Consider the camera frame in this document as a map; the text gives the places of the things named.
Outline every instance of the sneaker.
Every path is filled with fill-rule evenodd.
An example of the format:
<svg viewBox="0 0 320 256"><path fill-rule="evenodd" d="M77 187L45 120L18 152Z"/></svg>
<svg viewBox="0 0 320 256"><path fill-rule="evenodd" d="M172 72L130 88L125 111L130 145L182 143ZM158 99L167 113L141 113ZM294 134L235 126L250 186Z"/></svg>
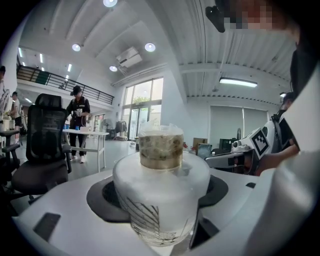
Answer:
<svg viewBox="0 0 320 256"><path fill-rule="evenodd" d="M80 158L80 163L83 164L85 162L86 162L86 157L84 155L82 155Z"/></svg>
<svg viewBox="0 0 320 256"><path fill-rule="evenodd" d="M75 161L75 160L77 160L78 159L78 157L76 156L76 155L73 155L72 157L71 157L71 160L70 161Z"/></svg>

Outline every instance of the ceiling light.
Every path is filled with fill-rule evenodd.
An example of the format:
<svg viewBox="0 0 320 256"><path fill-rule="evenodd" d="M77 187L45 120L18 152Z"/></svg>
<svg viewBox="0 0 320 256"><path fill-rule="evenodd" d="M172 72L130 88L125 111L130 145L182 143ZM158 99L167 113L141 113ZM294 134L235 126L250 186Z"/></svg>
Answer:
<svg viewBox="0 0 320 256"><path fill-rule="evenodd" d="M233 79L233 78L220 78L220 84L227 84L227 85L237 85L237 86L248 86L248 87L257 87L256 82L250 82L241 79Z"/></svg>
<svg viewBox="0 0 320 256"><path fill-rule="evenodd" d="M72 45L72 50L79 52L81 50L81 47L79 44L75 43L74 45Z"/></svg>
<svg viewBox="0 0 320 256"><path fill-rule="evenodd" d="M20 57L22 58L23 56L22 56L21 48L19 47L18 50L19 50L19 55L20 55Z"/></svg>
<svg viewBox="0 0 320 256"><path fill-rule="evenodd" d="M103 0L103 4L106 7L114 7L117 4L118 0Z"/></svg>
<svg viewBox="0 0 320 256"><path fill-rule="evenodd" d="M144 48L148 52L154 52L156 50L156 46L152 42L148 42Z"/></svg>
<svg viewBox="0 0 320 256"><path fill-rule="evenodd" d="M112 72L117 72L117 71L118 71L118 69L117 69L116 66L111 66L109 69L110 69Z"/></svg>

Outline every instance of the railing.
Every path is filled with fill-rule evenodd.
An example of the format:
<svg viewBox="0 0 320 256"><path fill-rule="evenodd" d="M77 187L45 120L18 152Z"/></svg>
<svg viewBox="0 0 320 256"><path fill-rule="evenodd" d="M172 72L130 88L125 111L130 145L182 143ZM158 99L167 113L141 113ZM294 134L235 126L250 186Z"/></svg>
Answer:
<svg viewBox="0 0 320 256"><path fill-rule="evenodd" d="M17 70L16 78L34 82L37 84L42 84L45 86L55 87L68 92L72 92L75 86L80 86L82 89L82 95L89 99L94 99L110 105L112 105L114 100L114 97L107 93L84 85L82 83L66 79L65 77L62 77L60 75L41 71L37 68L29 66L20 65Z"/></svg>

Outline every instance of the chair headrest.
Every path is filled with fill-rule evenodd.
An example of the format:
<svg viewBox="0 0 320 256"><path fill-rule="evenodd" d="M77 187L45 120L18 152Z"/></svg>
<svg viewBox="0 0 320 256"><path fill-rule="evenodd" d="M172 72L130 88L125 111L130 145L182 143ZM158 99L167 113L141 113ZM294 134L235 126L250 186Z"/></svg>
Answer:
<svg viewBox="0 0 320 256"><path fill-rule="evenodd" d="M61 108L62 100L60 96L42 93L36 98L35 105L51 108Z"/></svg>

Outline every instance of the desk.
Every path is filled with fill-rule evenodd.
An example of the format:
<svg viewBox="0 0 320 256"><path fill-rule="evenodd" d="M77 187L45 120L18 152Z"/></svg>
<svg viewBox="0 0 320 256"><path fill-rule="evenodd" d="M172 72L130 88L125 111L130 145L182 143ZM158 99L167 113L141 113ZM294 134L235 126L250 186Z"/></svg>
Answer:
<svg viewBox="0 0 320 256"><path fill-rule="evenodd" d="M108 132L98 132L98 131L80 131L80 130L74 130L74 129L64 129L62 131L65 135L65 140L67 144L70 146L70 142L68 140L68 134L81 134L84 135L82 145L80 147L72 146L72 150L76 151L84 151L84 152L96 152L97 153L97 163L98 163L98 171L100 172L100 155L103 153L103 167L106 168L106 151L105 151L105 146L106 146L106 140L105 137L108 135ZM88 135L96 135L98 136L98 147L97 149L95 148L85 148L85 143L87 140ZM100 137L103 138L103 147L100 149Z"/></svg>
<svg viewBox="0 0 320 256"><path fill-rule="evenodd" d="M239 212L242 212L243 219L237 219L236 224L244 223L244 226L247 224L250 226L238 231L243 233L235 239L241 239L241 243L237 243L238 246L235 248L239 250L238 252L243 249L240 247L246 244L264 209L273 172L264 171L260 177L256 177L211 169L212 175L229 185L229 192L216 205L204 208L202 213L216 227L225 229L232 224ZM154 256L155 251L161 256L169 256L174 246L153 247L151 250L129 223L105 222L88 207L86 197L90 187L111 175L112 170L107 170L60 184L35 201L18 217L18 220L32 231L45 213L60 214L61 219L48 242L71 256L105 256L106 254ZM256 183L254 189L246 186L249 182ZM227 239L224 237L224 242L221 244L232 248L233 244L230 246L230 243L226 242Z"/></svg>

